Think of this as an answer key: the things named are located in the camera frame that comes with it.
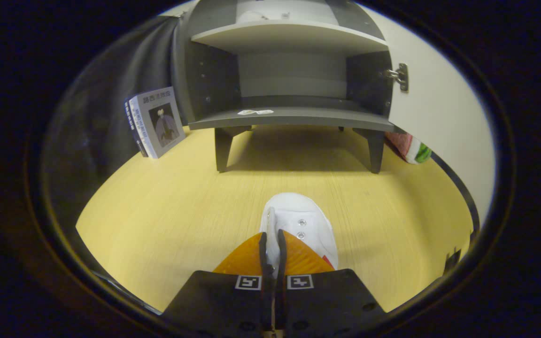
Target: yellow table surface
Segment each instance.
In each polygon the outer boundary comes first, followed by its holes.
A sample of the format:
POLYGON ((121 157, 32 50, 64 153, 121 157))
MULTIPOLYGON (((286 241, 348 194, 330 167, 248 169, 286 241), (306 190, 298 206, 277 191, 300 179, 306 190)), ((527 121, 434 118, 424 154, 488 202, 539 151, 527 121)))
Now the yellow table surface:
POLYGON ((472 231, 460 192, 433 160, 411 165, 388 146, 369 171, 351 129, 256 126, 233 139, 216 171, 214 130, 189 131, 158 160, 136 154, 90 199, 77 230, 119 283, 163 311, 196 270, 212 271, 255 235, 280 192, 312 198, 333 225, 339 268, 351 268, 384 310, 442 275, 472 231))

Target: cabinet door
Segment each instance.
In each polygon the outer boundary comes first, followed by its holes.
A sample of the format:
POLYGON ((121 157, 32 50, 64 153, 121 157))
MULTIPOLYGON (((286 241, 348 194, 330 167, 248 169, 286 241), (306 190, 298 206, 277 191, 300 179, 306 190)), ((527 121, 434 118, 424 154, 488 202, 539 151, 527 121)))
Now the cabinet door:
POLYGON ((430 147, 470 191, 479 222, 489 212, 496 157, 487 112, 462 74, 429 43, 364 6, 389 45, 394 69, 408 65, 410 88, 394 84, 389 121, 430 147))

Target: book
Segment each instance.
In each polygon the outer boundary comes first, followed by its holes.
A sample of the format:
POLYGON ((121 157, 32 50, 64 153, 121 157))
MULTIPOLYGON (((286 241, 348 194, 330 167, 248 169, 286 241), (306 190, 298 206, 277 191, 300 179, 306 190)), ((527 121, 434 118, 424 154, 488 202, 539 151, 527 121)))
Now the book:
POLYGON ((185 139, 172 86, 134 96, 129 109, 148 157, 160 158, 185 139))
POLYGON ((137 143, 137 147, 139 147, 139 151, 141 152, 143 157, 147 157, 146 148, 143 146, 143 143, 141 143, 141 139, 139 138, 139 133, 137 132, 135 122, 133 121, 133 114, 131 114, 131 109, 129 109, 128 100, 124 101, 124 111, 126 112, 126 118, 129 120, 129 126, 131 127, 133 139, 135 140, 135 143, 137 143))

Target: cabinet shelf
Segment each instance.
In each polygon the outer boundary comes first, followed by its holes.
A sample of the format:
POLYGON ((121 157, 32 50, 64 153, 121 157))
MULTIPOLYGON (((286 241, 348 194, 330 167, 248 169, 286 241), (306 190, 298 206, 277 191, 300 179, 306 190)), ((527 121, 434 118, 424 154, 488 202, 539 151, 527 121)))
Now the cabinet shelf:
POLYGON ((351 28, 288 19, 235 23, 195 34, 191 41, 233 54, 290 51, 352 56, 388 50, 384 40, 351 28))
POLYGON ((317 96, 253 96, 240 107, 208 115, 190 129, 249 126, 253 124, 310 124, 399 132, 387 117, 372 113, 354 101, 317 96), (270 109, 272 114, 238 115, 244 109, 270 109))

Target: red and green object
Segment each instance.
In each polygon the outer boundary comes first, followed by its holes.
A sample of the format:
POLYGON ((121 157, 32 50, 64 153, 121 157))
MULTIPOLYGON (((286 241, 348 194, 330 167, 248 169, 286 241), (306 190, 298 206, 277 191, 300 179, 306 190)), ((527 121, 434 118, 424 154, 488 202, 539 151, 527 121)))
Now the red and green object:
POLYGON ((431 157, 431 149, 409 133, 386 132, 385 137, 398 149, 402 158, 408 163, 423 163, 431 157))

